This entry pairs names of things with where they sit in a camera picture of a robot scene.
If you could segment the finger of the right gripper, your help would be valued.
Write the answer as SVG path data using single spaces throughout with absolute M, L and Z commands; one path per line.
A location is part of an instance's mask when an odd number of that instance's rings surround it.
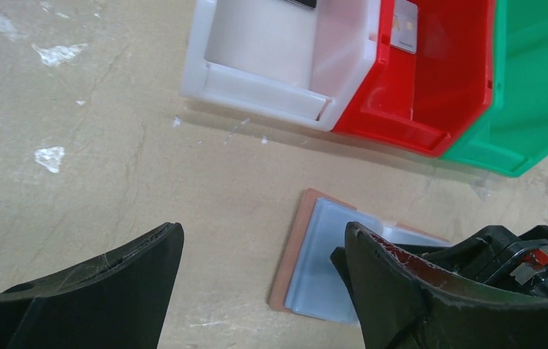
M 347 264 L 347 255 L 344 247 L 337 247 L 330 255 L 330 261 L 344 283 L 347 292 L 351 295 L 351 280 Z

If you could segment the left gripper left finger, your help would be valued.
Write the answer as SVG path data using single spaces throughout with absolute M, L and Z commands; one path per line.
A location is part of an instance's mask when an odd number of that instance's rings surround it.
M 156 348 L 183 244 L 182 226 L 166 222 L 0 292 L 0 348 Z

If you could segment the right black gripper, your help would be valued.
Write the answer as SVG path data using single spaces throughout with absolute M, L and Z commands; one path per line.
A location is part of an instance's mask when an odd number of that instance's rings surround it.
M 450 247 L 399 247 L 480 284 L 548 298 L 548 225 L 520 236 L 502 225 L 488 225 Z

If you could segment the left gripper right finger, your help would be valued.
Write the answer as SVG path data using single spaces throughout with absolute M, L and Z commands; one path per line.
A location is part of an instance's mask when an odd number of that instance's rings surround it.
M 344 248 L 367 348 L 548 348 L 548 298 L 463 278 L 359 222 Z

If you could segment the green plastic bin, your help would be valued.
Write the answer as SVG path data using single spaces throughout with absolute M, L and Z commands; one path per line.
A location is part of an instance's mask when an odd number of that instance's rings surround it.
M 548 1 L 497 1 L 493 104 L 443 159 L 519 177 L 548 156 Z

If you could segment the white plastic bin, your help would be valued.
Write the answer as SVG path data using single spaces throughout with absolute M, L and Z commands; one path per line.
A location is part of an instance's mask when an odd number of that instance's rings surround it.
M 183 96 L 331 131 L 376 60 L 379 1 L 197 1 Z

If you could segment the red plastic bin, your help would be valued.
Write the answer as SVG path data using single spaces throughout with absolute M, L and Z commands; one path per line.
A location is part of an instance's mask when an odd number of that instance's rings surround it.
M 383 1 L 376 60 L 334 133 L 442 156 L 493 102 L 494 1 L 411 1 L 416 54 L 391 45 L 395 1 Z

